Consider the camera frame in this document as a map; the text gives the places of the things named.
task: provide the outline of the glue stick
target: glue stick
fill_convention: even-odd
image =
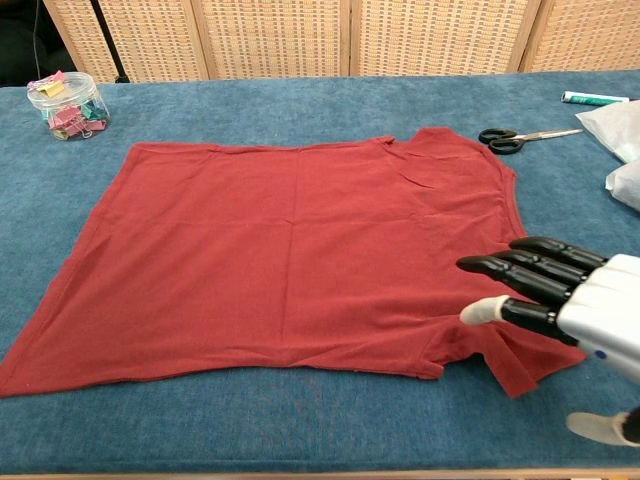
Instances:
[[[629,97],[612,97],[610,95],[596,95],[593,93],[564,92],[562,99],[564,103],[581,103],[583,105],[609,105],[616,102],[630,102],[637,100]]]

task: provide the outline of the scissors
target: scissors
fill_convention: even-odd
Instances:
[[[489,150],[493,153],[501,155],[510,155],[519,152],[525,142],[533,140],[543,140],[545,138],[563,137],[565,135],[573,135],[580,133],[582,129],[575,128],[573,130],[548,130],[546,132],[535,132],[527,135],[518,135],[518,132],[507,130],[506,128],[487,128],[480,132],[478,140],[486,143]]]

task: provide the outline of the scissor blade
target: scissor blade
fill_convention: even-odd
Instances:
[[[545,138],[564,137],[565,135],[573,135],[574,133],[582,132],[581,128],[574,128],[572,130],[547,130],[546,132],[529,133],[522,137],[525,141],[530,140],[543,140]]]

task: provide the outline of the jar lid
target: jar lid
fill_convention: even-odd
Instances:
[[[82,105],[96,92],[96,84],[91,75],[82,72],[65,72],[63,84],[64,90],[54,97],[36,89],[29,89],[27,97],[37,109],[47,110]]]

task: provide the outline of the robotic hand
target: robotic hand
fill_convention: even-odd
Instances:
[[[468,305],[466,324],[493,320],[575,345],[633,381],[640,382],[640,257],[602,257],[546,237],[510,243],[512,250],[464,257],[457,266],[508,285],[535,302],[502,295]],[[640,447],[640,407],[601,417],[573,413],[567,426],[611,445]]]

